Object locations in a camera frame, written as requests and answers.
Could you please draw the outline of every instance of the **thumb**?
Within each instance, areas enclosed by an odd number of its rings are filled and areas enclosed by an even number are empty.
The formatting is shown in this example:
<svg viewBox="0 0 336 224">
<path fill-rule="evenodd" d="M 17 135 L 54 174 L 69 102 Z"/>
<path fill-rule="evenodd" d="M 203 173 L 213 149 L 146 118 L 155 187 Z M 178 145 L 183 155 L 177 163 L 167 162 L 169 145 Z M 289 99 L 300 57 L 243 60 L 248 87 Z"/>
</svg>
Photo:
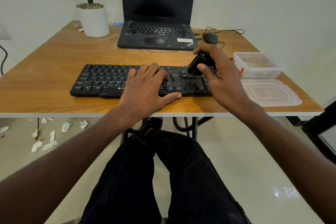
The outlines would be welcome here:
<svg viewBox="0 0 336 224">
<path fill-rule="evenodd" d="M 204 74 L 205 78 L 207 78 L 208 80 L 217 78 L 215 70 L 212 69 L 211 67 L 201 63 L 197 65 L 197 68 L 202 72 L 202 74 Z"/>
<path fill-rule="evenodd" d="M 180 92 L 175 92 L 175 93 L 170 93 L 165 95 L 164 97 L 161 98 L 163 107 L 174 102 L 176 99 L 182 97 L 182 93 Z"/>
</svg>

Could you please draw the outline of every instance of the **black device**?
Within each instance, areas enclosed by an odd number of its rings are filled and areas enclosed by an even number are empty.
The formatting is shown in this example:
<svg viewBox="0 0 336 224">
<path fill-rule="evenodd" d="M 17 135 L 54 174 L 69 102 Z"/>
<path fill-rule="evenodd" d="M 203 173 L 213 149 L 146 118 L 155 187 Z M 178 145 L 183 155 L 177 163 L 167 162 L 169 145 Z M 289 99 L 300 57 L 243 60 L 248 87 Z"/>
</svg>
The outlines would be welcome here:
<svg viewBox="0 0 336 224">
<path fill-rule="evenodd" d="M 124 25 L 118 47 L 194 50 L 190 27 L 194 0 L 123 0 Z"/>
<path fill-rule="evenodd" d="M 124 92 L 129 69 L 139 69 L 137 65 L 85 65 L 70 95 L 75 97 L 120 98 Z M 187 67 L 160 66 L 169 73 L 164 80 L 159 95 L 181 92 L 184 97 L 211 96 L 206 79 L 187 72 Z"/>
<path fill-rule="evenodd" d="M 202 72 L 197 68 L 197 65 L 200 63 L 216 69 L 216 63 L 212 57 L 210 57 L 210 54 L 208 52 L 200 51 L 194 60 L 188 65 L 188 73 L 192 75 L 201 75 Z"/>
<path fill-rule="evenodd" d="M 218 43 L 218 35 L 214 32 L 203 33 L 203 40 L 208 44 L 217 44 Z"/>
</svg>

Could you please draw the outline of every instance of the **wooden desk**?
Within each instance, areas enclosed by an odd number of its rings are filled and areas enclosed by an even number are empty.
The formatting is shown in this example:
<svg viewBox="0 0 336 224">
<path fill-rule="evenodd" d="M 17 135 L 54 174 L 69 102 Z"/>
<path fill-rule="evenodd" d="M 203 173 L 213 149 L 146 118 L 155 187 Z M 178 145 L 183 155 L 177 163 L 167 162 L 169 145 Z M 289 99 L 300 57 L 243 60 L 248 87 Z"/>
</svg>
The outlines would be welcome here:
<svg viewBox="0 0 336 224">
<path fill-rule="evenodd" d="M 110 26 L 103 38 L 79 32 L 80 22 L 72 21 L 37 50 L 0 78 L 0 117 L 101 117 L 118 104 L 116 99 L 76 98 L 69 94 L 86 64 L 141 65 L 157 62 L 185 66 L 194 55 L 187 51 L 119 49 L 121 28 Z M 202 33 L 204 29 L 195 30 Z M 223 51 L 258 52 L 242 35 L 232 31 L 218 34 Z M 302 100 L 292 107 L 267 107 L 271 116 L 316 116 L 323 108 L 284 73 L 278 80 L 288 85 Z M 230 116 L 212 97 L 184 97 L 153 116 Z"/>
</svg>

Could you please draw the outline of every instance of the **black pants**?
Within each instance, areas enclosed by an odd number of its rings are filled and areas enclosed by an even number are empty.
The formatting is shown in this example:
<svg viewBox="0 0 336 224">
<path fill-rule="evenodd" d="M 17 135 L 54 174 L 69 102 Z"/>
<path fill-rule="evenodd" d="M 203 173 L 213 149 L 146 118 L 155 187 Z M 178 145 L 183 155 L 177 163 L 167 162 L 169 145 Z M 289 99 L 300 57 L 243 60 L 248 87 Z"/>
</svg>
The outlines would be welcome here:
<svg viewBox="0 0 336 224">
<path fill-rule="evenodd" d="M 170 173 L 169 223 L 250 223 L 201 146 L 190 137 L 161 130 L 125 140 L 101 174 L 81 223 L 159 224 L 154 151 Z"/>
</svg>

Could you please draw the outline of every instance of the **tiled floor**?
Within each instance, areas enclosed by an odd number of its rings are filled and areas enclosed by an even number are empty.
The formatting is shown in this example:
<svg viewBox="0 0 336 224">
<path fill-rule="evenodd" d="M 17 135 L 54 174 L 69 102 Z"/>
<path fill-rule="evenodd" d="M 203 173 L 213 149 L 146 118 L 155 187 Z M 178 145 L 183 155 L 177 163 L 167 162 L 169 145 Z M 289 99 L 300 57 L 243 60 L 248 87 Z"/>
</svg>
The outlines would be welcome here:
<svg viewBox="0 0 336 224">
<path fill-rule="evenodd" d="M 83 120 L 93 124 L 98 119 L 57 118 L 56 121 L 41 124 L 40 131 L 49 140 L 49 133 L 56 130 L 55 139 L 61 144 L 81 131 L 79 122 Z M 314 147 L 304 133 L 292 127 L 286 118 L 277 120 Z M 61 125 L 66 121 L 73 125 L 67 133 L 61 133 Z M 31 134 L 36 129 L 37 119 L 0 119 L 0 128 L 6 125 L 11 129 L 5 137 L 0 138 L 0 180 L 57 147 L 44 152 L 41 149 L 36 153 L 31 152 L 35 142 Z M 163 129 L 176 132 L 171 118 L 165 118 Z M 236 118 L 214 118 L 200 126 L 198 132 L 198 142 L 252 223 L 322 223 L 258 139 Z M 47 224 L 61 224 L 81 216 L 100 174 L 119 145 L 120 136 L 84 173 L 46 221 Z M 157 156 L 154 163 L 154 193 L 162 216 L 167 217 L 171 196 L 169 173 Z"/>
</svg>

